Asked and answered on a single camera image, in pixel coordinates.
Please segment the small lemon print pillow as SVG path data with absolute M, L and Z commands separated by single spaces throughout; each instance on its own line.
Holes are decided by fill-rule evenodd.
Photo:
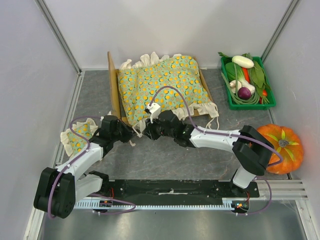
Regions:
M 92 118 L 87 118 L 85 121 L 73 123 L 72 129 L 78 135 L 89 140 L 98 129 L 98 126 Z M 70 128 L 60 133 L 60 142 L 70 158 L 79 153 L 87 145 L 87 141 L 78 135 L 74 134 Z

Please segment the large lemon print cushion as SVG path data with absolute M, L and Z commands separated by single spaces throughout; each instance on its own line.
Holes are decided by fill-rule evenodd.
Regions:
M 141 131 L 146 127 L 145 108 L 150 103 L 160 105 L 161 111 L 171 110 L 179 120 L 193 116 L 194 110 L 212 120 L 219 117 L 218 107 L 202 86 L 199 65 L 192 56 L 144 54 L 135 64 L 131 59 L 122 63 L 117 78 L 128 123 Z

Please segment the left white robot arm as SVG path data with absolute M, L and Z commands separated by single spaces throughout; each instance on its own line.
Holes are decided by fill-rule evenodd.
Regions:
M 114 115 L 100 118 L 74 119 L 61 133 L 69 160 L 55 168 L 45 168 L 39 178 L 33 207 L 48 214 L 50 218 L 66 218 L 76 203 L 87 196 L 107 197 L 107 204 L 114 202 L 115 190 L 109 184 L 109 176 L 87 170 L 101 161 L 113 148 L 115 142 L 127 143 L 134 135 L 131 127 Z

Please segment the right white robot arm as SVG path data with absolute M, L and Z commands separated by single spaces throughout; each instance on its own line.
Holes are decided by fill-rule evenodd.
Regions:
M 157 118 L 146 120 L 143 131 L 151 140 L 170 137 L 184 148 L 211 148 L 234 153 L 240 167 L 232 177 L 229 191 L 235 197 L 242 196 L 250 182 L 257 176 L 264 176 L 274 146 L 255 128 L 246 125 L 240 130 L 210 130 L 187 124 L 166 110 Z

